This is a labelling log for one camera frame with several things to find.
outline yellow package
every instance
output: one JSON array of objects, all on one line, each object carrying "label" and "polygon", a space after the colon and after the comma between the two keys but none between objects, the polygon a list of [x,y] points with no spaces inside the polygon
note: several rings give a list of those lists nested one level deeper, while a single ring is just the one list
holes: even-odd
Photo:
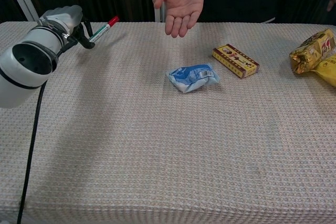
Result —
[{"label": "yellow package", "polygon": [[318,66],[312,70],[323,80],[336,87],[336,55],[321,61]]},{"label": "yellow package", "polygon": [[334,35],[330,29],[314,34],[290,53],[289,57],[293,72],[309,72],[334,48]]}]

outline small box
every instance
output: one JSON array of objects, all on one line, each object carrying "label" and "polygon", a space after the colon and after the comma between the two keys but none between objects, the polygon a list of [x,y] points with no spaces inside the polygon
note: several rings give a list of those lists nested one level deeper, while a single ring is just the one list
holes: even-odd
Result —
[{"label": "small box", "polygon": [[258,63],[230,44],[213,49],[212,56],[241,79],[259,70]]}]

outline blue snack bag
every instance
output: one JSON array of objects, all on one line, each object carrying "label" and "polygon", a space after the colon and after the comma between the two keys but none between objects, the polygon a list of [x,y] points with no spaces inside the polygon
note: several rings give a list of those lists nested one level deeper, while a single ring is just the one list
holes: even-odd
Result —
[{"label": "blue snack bag", "polygon": [[166,73],[170,82],[182,93],[188,93],[201,86],[219,83],[219,76],[210,64],[181,67]]}]

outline beige tablecloth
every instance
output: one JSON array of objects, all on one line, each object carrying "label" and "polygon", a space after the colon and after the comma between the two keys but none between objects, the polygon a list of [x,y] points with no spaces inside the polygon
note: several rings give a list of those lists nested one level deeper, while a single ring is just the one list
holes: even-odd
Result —
[{"label": "beige tablecloth", "polygon": [[[34,25],[1,24],[0,53]],[[118,23],[77,45],[47,84],[23,223],[336,223],[336,89],[288,57],[324,28],[197,24],[172,39]],[[260,72],[240,80],[211,57],[227,43]],[[181,94],[165,76],[206,62],[219,85]],[[0,220],[16,220],[36,98],[0,109]]]}]

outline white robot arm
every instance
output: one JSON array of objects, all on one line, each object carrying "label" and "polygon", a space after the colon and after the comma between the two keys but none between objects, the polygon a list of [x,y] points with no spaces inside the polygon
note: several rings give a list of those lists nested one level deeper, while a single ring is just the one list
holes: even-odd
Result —
[{"label": "white robot arm", "polygon": [[81,22],[92,36],[91,25],[83,20],[82,8],[66,6],[45,12],[37,26],[0,56],[0,108],[24,103],[56,70],[58,57],[80,42],[91,49]]}]

